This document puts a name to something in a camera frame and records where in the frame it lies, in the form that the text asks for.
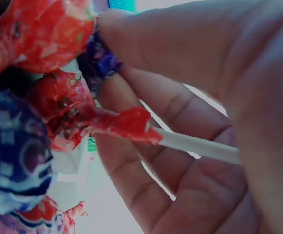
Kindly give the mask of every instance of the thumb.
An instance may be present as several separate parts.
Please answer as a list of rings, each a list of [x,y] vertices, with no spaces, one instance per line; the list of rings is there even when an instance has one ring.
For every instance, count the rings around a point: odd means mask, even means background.
[[[107,45],[126,64],[216,94],[226,86],[222,80],[218,86],[218,80],[241,32],[257,22],[238,54],[238,60],[246,60],[282,13],[283,1],[208,0],[137,15],[111,10],[102,13],[99,25]]]

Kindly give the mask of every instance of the red lollipop wrapper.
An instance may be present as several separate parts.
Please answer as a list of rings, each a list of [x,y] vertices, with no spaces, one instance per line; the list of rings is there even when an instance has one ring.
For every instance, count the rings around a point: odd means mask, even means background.
[[[53,150],[69,152],[89,132],[152,144],[162,140],[148,127],[151,116],[143,108],[120,114],[97,108],[80,74],[57,70],[45,75],[29,90],[27,99],[46,120]]]
[[[91,0],[12,0],[0,17],[0,72],[48,73],[85,49],[94,28]]]
[[[73,103],[95,105],[91,92],[79,73],[55,70],[45,74],[27,93],[27,99],[46,120],[51,148],[56,151],[69,152],[81,142],[82,131],[75,131],[65,137],[58,134],[62,122],[59,113]]]

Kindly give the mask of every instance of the finger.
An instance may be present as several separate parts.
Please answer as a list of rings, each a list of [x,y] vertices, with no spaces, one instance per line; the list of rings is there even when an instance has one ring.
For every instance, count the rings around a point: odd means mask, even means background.
[[[229,118],[181,83],[128,66],[123,67],[121,75],[138,98],[174,131],[214,140],[231,127]]]
[[[170,197],[143,168],[132,144],[96,135],[99,155],[113,184],[145,233],[150,233],[171,204]]]
[[[121,74],[138,98],[144,100],[172,130],[235,146],[234,131],[231,129],[229,118],[208,105],[184,85],[161,75],[139,71],[128,66],[123,67]],[[144,157],[151,161],[152,167],[158,171],[161,165],[164,165],[164,158],[157,156],[156,150],[153,147],[148,147],[143,152]],[[195,162],[195,166],[191,169],[196,167],[206,168],[208,175],[232,190],[239,187],[236,185],[235,178],[239,178],[239,185],[244,184],[241,182],[243,178],[241,167],[205,157]],[[194,171],[190,172],[187,167],[187,170],[183,170],[179,177],[190,173],[196,176],[197,171],[200,170]]]
[[[100,32],[126,64],[216,93],[227,85],[218,81],[240,32],[263,13],[275,18],[260,18],[261,25],[245,35],[247,40],[231,61],[246,62],[281,18],[270,12],[268,2],[197,1],[139,15],[110,11],[99,20]]]
[[[117,112],[141,105],[133,90],[121,76],[113,76],[103,83],[99,101],[103,107]],[[195,159],[186,152],[162,146],[142,143],[135,143],[134,146],[152,172],[169,191],[175,194],[179,180]]]

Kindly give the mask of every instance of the palm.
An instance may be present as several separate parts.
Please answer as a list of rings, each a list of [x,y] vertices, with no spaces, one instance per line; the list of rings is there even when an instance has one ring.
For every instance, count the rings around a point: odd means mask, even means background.
[[[138,87],[137,95],[142,96],[173,130],[235,144],[229,119],[183,85],[153,74],[136,74],[131,69],[124,70],[123,76],[129,79],[132,88]],[[151,83],[151,87],[162,86],[162,90],[156,88],[156,93],[166,96],[169,101],[165,105],[158,97],[153,97],[153,92],[149,95]],[[120,76],[108,80],[102,93],[101,104],[115,111],[140,104]],[[261,230],[261,216],[253,204],[241,167],[205,157],[195,160],[185,152],[132,145],[108,136],[98,136],[97,143],[102,145],[99,152],[113,183],[145,233],[251,234]],[[175,194],[175,201],[145,173],[136,149]]]
[[[226,138],[227,131],[219,137]],[[179,181],[176,196],[152,233],[252,234],[260,229],[260,214],[238,166],[195,161]]]

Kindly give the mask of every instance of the hand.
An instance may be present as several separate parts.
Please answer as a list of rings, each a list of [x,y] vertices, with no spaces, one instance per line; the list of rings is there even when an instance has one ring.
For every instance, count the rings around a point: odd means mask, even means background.
[[[111,11],[99,24],[125,63],[123,78],[103,84],[103,107],[121,111],[141,99],[174,131],[237,145],[244,166],[97,135],[101,159],[142,229],[283,233],[283,0],[201,1],[140,15]],[[216,97],[230,118],[181,83]]]

